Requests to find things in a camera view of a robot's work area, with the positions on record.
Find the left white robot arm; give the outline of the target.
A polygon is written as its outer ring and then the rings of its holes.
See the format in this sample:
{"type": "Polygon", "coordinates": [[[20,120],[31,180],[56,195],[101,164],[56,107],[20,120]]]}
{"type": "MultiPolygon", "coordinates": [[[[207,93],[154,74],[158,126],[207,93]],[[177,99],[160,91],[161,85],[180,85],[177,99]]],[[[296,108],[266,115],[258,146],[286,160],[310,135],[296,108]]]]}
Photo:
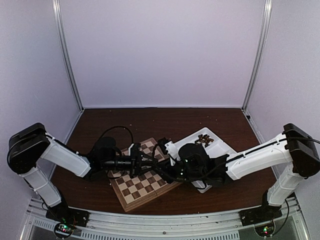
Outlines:
{"type": "Polygon", "coordinates": [[[45,126],[37,122],[9,139],[7,164],[42,198],[52,215],[67,222],[72,218],[72,211],[38,162],[51,162],[86,180],[95,180],[106,171],[127,171],[135,177],[141,171],[140,147],[139,143],[132,142],[128,154],[124,155],[116,140],[102,133],[92,149],[81,154],[50,135],[45,126]]]}

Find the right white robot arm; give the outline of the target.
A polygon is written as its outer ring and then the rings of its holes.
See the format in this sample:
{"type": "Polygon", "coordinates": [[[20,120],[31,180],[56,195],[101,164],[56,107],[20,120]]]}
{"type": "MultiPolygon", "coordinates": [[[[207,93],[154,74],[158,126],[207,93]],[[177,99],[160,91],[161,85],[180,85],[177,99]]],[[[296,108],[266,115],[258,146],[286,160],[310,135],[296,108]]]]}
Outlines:
{"type": "Polygon", "coordinates": [[[263,196],[256,210],[259,220],[268,220],[299,183],[320,171],[320,157],[313,139],[292,123],[271,140],[236,152],[207,127],[177,141],[160,143],[168,159],[157,164],[167,182],[190,182],[200,193],[227,182],[285,164],[275,184],[263,196]]]}

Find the dark chess pieces pile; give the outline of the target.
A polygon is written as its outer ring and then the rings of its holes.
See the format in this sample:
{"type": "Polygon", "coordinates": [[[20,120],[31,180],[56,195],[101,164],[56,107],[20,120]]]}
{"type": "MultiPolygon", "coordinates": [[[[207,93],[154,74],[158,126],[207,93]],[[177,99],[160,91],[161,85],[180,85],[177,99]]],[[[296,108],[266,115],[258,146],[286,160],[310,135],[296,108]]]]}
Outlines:
{"type": "Polygon", "coordinates": [[[197,145],[203,145],[205,148],[208,147],[211,143],[214,142],[214,139],[211,138],[208,134],[198,135],[198,139],[194,141],[197,145]]]}

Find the white divided plastic tray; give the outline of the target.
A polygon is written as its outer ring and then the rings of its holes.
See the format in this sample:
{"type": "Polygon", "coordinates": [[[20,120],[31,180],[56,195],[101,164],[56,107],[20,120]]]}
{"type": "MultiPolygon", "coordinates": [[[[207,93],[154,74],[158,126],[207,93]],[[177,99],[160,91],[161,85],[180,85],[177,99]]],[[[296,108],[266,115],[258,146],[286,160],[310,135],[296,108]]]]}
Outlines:
{"type": "MultiPolygon", "coordinates": [[[[194,144],[195,140],[198,139],[198,135],[200,135],[200,134],[203,134],[203,135],[208,134],[212,139],[214,139],[214,142],[211,143],[207,147],[205,147],[204,145],[201,144],[204,147],[206,153],[209,155],[210,158],[217,158],[217,157],[225,155],[225,154],[228,154],[229,156],[231,156],[231,155],[237,153],[232,147],[230,147],[227,143],[225,143],[221,138],[219,138],[216,134],[214,134],[207,127],[204,127],[202,129],[198,130],[197,132],[175,142],[174,144],[179,151],[179,149],[182,146],[184,146],[185,144],[188,144],[188,143],[194,144]]],[[[224,184],[231,183],[231,182],[233,182],[233,180],[228,176],[228,174],[226,172],[226,181],[224,184]]],[[[196,182],[192,182],[192,185],[202,194],[211,188],[218,188],[218,187],[213,187],[211,185],[205,186],[199,180],[197,180],[196,182]]]]}

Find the wooden chessboard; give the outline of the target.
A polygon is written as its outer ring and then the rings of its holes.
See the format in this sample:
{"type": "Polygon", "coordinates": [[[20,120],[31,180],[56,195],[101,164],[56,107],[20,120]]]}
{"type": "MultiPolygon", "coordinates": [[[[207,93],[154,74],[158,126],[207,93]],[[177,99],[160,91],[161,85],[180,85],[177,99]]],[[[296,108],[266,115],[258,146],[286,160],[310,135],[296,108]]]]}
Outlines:
{"type": "Polygon", "coordinates": [[[123,171],[108,171],[107,177],[125,212],[132,211],[181,185],[166,183],[154,171],[130,178],[123,171]]]}

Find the aluminium frame rail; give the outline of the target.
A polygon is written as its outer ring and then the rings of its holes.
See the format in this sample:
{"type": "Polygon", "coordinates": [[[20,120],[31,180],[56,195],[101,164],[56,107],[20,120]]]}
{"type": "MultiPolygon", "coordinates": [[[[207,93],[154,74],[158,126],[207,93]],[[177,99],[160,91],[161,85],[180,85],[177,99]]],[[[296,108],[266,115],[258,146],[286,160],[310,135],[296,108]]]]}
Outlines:
{"type": "Polygon", "coordinates": [[[134,215],[89,211],[87,225],[77,226],[70,240],[264,240],[258,231],[272,226],[271,240],[309,240],[298,200],[282,206],[282,216],[243,225],[238,210],[180,215],[134,215]]]}

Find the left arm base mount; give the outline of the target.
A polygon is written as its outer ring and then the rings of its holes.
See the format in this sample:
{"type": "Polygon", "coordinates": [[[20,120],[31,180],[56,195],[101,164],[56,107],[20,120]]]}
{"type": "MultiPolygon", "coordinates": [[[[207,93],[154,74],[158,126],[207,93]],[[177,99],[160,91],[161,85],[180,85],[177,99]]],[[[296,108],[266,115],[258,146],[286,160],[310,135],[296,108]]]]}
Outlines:
{"type": "Polygon", "coordinates": [[[75,208],[49,208],[46,211],[47,219],[55,220],[70,226],[86,227],[90,213],[85,210],[75,208]]]}

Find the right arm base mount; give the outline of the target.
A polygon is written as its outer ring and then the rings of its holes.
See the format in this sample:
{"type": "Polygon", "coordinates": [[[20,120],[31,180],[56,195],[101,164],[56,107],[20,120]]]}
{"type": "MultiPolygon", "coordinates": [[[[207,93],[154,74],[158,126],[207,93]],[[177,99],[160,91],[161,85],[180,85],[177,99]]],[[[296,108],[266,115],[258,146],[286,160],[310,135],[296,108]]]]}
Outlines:
{"type": "Polygon", "coordinates": [[[239,217],[243,226],[271,221],[275,218],[280,218],[282,215],[280,206],[270,206],[268,204],[241,210],[239,212],[239,217]]]}

